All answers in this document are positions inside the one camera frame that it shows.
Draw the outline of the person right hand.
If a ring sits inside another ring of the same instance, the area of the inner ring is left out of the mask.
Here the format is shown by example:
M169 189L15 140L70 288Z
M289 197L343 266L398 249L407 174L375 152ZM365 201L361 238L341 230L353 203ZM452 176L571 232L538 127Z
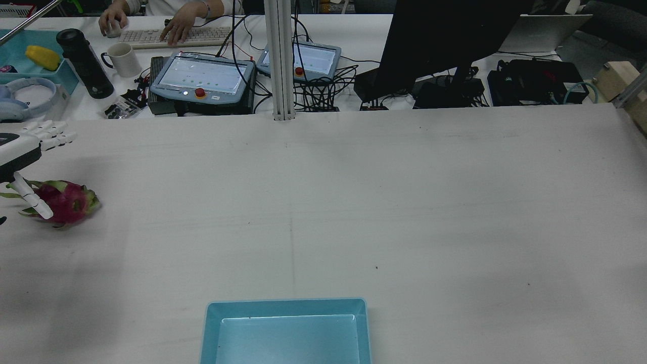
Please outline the person right hand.
M99 17L99 28L102 35L107 36L109 30L126 27L129 12L127 1L112 1Z

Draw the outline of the person left hand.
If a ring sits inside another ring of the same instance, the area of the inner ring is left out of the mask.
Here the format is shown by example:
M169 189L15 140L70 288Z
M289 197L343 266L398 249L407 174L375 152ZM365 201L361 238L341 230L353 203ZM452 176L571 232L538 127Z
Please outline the person left hand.
M196 18L206 19L208 14L210 14L208 2L189 2L183 5L162 30L159 40L166 41L169 46L185 42Z

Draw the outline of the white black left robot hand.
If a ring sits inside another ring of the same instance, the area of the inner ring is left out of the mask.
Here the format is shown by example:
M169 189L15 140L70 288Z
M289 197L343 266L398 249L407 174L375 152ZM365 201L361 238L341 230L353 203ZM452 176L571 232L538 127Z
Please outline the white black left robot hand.
M2 133L1 182L10 183L21 198L44 219L54 216L51 208L28 185L19 171L40 159L42 151L71 143L77 133L66 133L67 123L52 120L31 122L15 133Z

